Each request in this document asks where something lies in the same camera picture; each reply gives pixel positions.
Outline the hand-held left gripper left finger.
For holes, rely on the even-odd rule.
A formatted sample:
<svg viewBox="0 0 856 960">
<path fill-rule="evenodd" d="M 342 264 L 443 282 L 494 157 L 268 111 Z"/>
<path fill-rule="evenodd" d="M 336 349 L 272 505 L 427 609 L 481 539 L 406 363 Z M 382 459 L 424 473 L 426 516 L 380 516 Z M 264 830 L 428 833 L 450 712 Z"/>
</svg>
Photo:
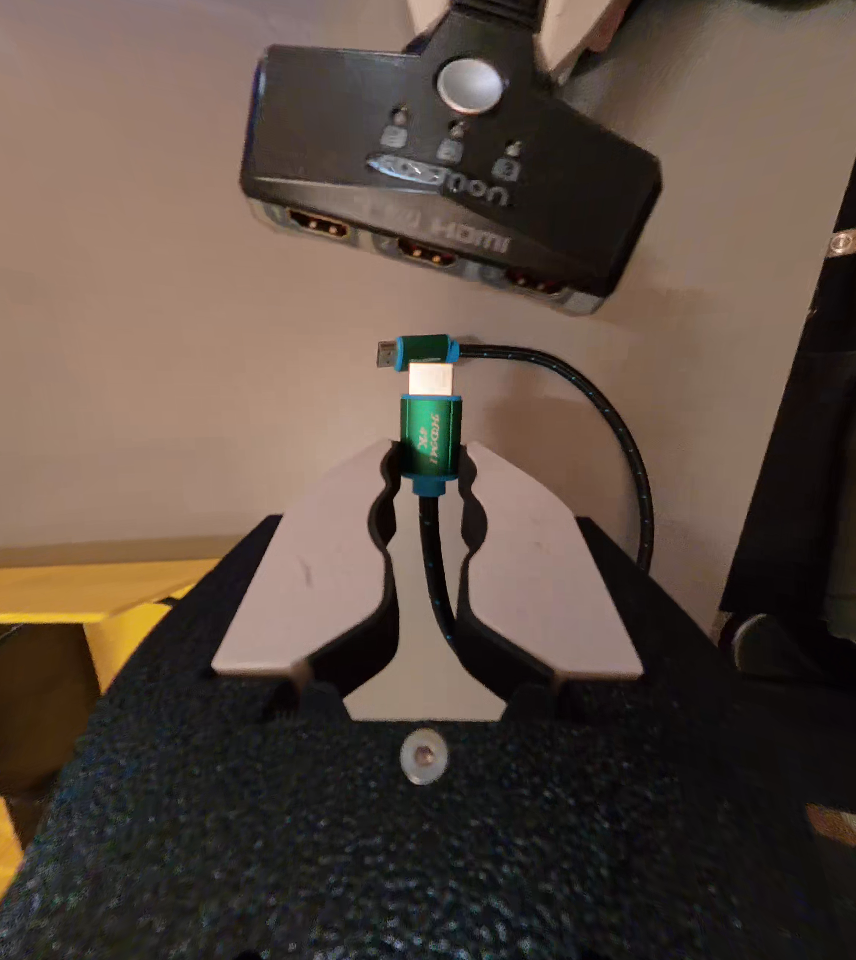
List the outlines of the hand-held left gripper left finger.
<svg viewBox="0 0 856 960">
<path fill-rule="evenodd" d="M 317 479 L 282 515 L 212 670 L 345 697 L 381 673 L 399 645 L 388 545 L 400 486 L 396 443 L 379 439 Z"/>
</svg>

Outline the black video switch box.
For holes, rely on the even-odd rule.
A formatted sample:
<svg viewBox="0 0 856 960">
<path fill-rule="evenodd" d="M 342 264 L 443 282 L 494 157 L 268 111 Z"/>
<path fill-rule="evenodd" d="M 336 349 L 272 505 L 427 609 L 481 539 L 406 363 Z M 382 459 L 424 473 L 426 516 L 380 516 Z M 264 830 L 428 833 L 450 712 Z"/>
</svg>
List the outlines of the black video switch box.
<svg viewBox="0 0 856 960">
<path fill-rule="evenodd" d="M 272 45 L 240 186 L 275 230 L 325 238 L 573 314 L 614 293 L 659 160 L 568 104 L 543 2 L 451 2 L 402 52 Z"/>
</svg>

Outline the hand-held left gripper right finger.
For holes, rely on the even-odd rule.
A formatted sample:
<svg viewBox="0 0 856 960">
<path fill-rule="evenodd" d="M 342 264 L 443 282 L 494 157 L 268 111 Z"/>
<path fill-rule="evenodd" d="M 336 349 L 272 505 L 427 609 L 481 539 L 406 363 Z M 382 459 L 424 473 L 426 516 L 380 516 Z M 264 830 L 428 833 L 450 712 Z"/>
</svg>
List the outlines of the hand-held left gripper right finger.
<svg viewBox="0 0 856 960">
<path fill-rule="evenodd" d="M 499 698 L 635 681 L 642 661 L 572 511 L 483 444 L 461 454 L 457 656 Z"/>
</svg>

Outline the yellow plastic stand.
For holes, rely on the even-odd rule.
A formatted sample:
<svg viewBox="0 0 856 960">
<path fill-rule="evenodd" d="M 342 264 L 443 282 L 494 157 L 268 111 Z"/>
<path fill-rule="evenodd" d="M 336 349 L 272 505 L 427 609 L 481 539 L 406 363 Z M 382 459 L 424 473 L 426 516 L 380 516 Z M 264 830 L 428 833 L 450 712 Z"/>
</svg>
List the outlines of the yellow plastic stand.
<svg viewBox="0 0 856 960">
<path fill-rule="evenodd" d="M 0 566 L 0 898 L 99 696 L 217 562 L 154 558 Z"/>
</svg>

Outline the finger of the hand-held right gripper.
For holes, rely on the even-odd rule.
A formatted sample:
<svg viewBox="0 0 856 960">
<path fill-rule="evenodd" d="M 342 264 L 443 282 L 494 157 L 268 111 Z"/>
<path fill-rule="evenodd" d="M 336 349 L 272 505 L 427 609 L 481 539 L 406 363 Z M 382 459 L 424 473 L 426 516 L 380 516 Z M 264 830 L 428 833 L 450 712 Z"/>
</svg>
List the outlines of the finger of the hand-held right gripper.
<svg viewBox="0 0 856 960">
<path fill-rule="evenodd" d="M 630 1 L 546 1 L 536 47 L 552 81 L 565 82 L 585 53 L 604 53 L 629 7 Z"/>
<path fill-rule="evenodd" d="M 405 1 L 416 37 L 428 36 L 449 12 L 453 1 Z"/>
</svg>

